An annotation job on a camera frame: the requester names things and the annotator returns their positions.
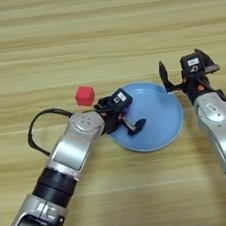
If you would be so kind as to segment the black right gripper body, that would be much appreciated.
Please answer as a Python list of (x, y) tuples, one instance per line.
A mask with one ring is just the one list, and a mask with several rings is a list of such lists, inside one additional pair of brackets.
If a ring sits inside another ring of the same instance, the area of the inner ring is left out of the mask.
[(207, 76), (199, 75), (199, 77), (194, 78), (182, 78), (181, 84), (174, 85), (168, 80), (168, 77), (164, 78), (165, 90), (169, 92), (175, 92), (181, 90), (189, 98), (190, 102), (193, 104), (194, 101), (201, 95), (208, 93), (220, 92), (218, 89), (213, 89), (210, 87), (210, 83), (207, 80)]

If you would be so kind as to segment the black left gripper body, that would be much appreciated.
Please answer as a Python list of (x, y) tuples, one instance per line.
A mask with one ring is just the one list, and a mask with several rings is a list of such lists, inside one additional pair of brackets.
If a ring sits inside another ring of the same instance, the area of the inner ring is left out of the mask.
[(97, 105), (98, 113), (104, 119), (104, 133), (110, 134), (118, 129), (122, 116), (132, 102), (132, 100), (126, 100), (124, 102), (109, 101), (107, 104)]

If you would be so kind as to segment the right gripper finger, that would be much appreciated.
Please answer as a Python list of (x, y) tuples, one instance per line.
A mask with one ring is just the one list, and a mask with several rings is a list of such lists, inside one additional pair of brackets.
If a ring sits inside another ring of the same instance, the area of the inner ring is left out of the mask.
[(214, 71), (217, 69), (217, 64), (212, 61), (211, 57), (209, 57), (206, 53), (204, 53), (200, 49), (195, 49), (195, 52), (198, 53), (203, 58), (203, 64), (205, 65), (206, 71)]
[(161, 78), (162, 83), (164, 84), (165, 90), (169, 93), (175, 90), (175, 86), (168, 79), (166, 67), (162, 61), (159, 61), (159, 76)]

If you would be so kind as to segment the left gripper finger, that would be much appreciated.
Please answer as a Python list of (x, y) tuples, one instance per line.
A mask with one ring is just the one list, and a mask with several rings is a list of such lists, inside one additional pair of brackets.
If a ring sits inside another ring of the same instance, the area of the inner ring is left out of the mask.
[(128, 134), (130, 136), (134, 136), (134, 134), (137, 134), (142, 130), (143, 126), (146, 124), (146, 120), (144, 118), (141, 118), (136, 123), (132, 123), (127, 120), (125, 124), (128, 129)]
[(108, 96), (100, 98), (94, 105), (94, 109), (101, 113), (113, 110), (113, 102), (111, 101), (111, 97)]

